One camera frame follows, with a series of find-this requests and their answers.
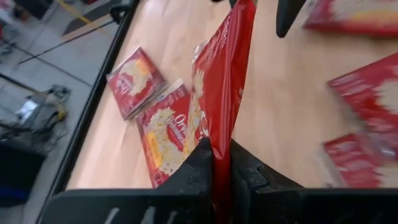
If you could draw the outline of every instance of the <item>red plastic bag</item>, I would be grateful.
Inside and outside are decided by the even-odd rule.
[[[217,223],[227,223],[230,215],[229,144],[246,79],[255,12],[252,0],[238,0],[193,63],[184,156],[201,138],[210,137]]]
[[[397,0],[317,0],[305,28],[351,34],[398,35]]]

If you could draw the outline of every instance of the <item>popcorn box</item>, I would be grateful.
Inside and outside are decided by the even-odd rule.
[[[135,116],[165,86],[163,76],[140,47],[107,80],[124,119]]]
[[[323,177],[332,187],[398,187],[398,166],[381,163],[372,155],[373,145],[366,134],[347,134],[323,143]]]
[[[398,54],[328,82],[364,123],[371,140],[385,159],[398,152]]]
[[[397,0],[314,0],[304,28],[351,34],[398,35]]]
[[[325,158],[332,177],[338,182],[337,187],[373,188],[381,181],[375,172],[378,162],[366,151],[371,147],[364,136],[348,134],[338,139],[323,143]]]
[[[163,93],[136,120],[153,187],[163,184],[182,164],[187,136],[189,92],[182,80]]]

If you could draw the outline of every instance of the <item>concrete floor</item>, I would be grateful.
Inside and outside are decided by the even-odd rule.
[[[76,1],[73,6],[84,14],[107,1],[109,0],[99,0],[88,6]],[[62,37],[63,31],[74,19],[73,15],[54,3],[41,21],[30,18],[22,28],[19,27],[20,35],[15,38],[17,46],[33,55],[56,46],[65,41]],[[104,30],[114,35],[117,28],[113,23],[104,27]],[[31,224],[36,220],[111,42],[112,37],[94,31],[39,57],[58,68],[36,58],[18,65],[30,55],[17,49],[14,49],[12,54],[0,58],[1,73],[38,90],[49,89],[53,84],[72,89],[67,104],[69,115],[66,126],[69,133],[59,140],[49,153],[29,201],[18,207],[0,208],[0,223]],[[27,94],[0,80],[0,119],[13,117],[13,112],[21,108]]]

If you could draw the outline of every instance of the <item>red packaging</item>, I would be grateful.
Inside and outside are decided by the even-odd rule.
[[[375,145],[365,134],[348,134],[323,143],[326,166],[335,187],[398,187],[398,167],[381,163],[372,152]]]
[[[351,34],[398,35],[397,0],[317,0],[304,28]]]
[[[136,118],[153,187],[163,184],[184,161],[188,106],[188,91],[178,80]]]
[[[210,137],[217,223],[227,223],[230,215],[229,143],[246,79],[255,12],[252,0],[238,0],[193,63],[184,154],[187,157],[202,137]]]
[[[394,54],[328,82],[364,122],[385,159],[397,159],[398,152],[397,65]]]
[[[323,148],[333,163],[334,173],[344,186],[373,188],[380,185],[374,171],[378,163],[366,153],[364,147],[370,146],[355,134],[323,143]]]
[[[107,80],[124,119],[135,116],[165,85],[163,76],[140,47]]]

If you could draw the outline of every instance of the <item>wooden tabletop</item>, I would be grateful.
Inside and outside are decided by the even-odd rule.
[[[278,39],[276,8],[277,0],[258,1],[233,138],[287,177],[319,187],[320,144],[348,132],[325,82],[398,51],[398,42],[302,30],[305,9],[287,37]],[[169,83],[182,78],[190,88],[193,48],[213,35],[228,11],[228,1],[142,0],[116,64],[139,45]],[[136,124],[123,121],[107,87],[68,188],[111,187],[151,184]]]

